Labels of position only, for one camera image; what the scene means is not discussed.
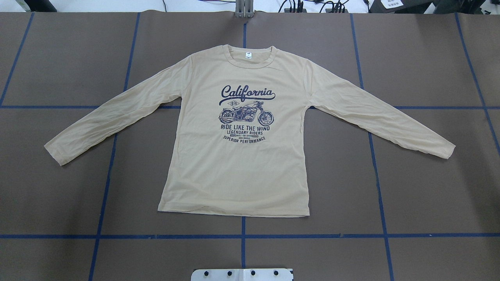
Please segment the beige long-sleeve graphic shirt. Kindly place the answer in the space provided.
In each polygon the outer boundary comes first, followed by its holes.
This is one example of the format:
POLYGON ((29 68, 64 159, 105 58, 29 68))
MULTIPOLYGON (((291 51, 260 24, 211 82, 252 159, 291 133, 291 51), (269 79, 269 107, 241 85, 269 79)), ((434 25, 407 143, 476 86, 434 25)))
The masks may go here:
POLYGON ((181 99, 161 212, 304 217, 305 112, 315 107, 405 149, 448 159, 455 145, 309 59, 216 46, 102 104, 45 149, 60 164, 181 99))

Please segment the aluminium frame post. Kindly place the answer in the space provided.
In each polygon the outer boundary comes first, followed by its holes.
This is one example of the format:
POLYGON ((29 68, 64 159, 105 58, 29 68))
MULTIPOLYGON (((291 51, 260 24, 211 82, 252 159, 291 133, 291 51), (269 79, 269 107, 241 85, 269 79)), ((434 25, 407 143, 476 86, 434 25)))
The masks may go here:
POLYGON ((236 18, 253 18, 255 14, 253 0, 235 0, 236 18))

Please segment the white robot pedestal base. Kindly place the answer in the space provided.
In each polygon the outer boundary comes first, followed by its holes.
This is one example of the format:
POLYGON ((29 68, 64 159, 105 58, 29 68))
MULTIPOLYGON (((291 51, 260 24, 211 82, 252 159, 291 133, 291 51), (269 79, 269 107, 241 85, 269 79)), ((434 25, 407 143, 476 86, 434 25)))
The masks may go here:
POLYGON ((191 274, 191 281, 293 281, 292 269, 199 269, 191 274))

